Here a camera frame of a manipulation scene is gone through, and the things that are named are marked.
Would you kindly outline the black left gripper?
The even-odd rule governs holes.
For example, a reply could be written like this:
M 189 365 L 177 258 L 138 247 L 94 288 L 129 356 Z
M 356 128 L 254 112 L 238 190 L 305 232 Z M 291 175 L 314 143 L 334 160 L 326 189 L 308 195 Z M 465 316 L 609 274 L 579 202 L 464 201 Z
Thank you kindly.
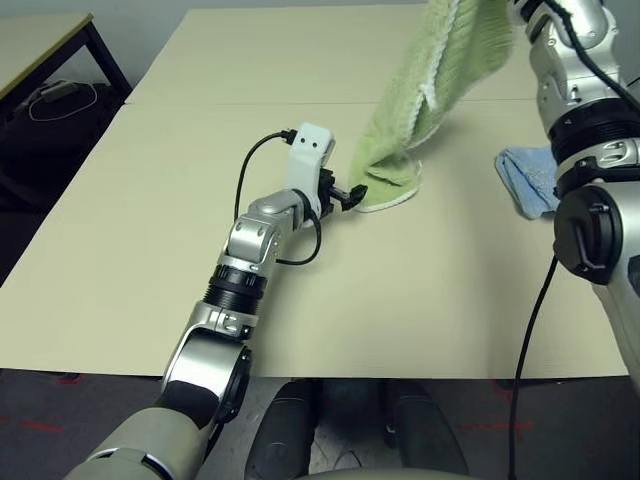
M 321 204 L 321 217 L 326 217 L 334 211 L 334 203 L 338 202 L 342 211 L 350 210 L 353 205 L 359 205 L 365 198 L 368 186 L 359 184 L 354 186 L 350 192 L 336 187 L 334 173 L 329 170 L 321 169 L 321 182 L 319 186 L 318 198 Z

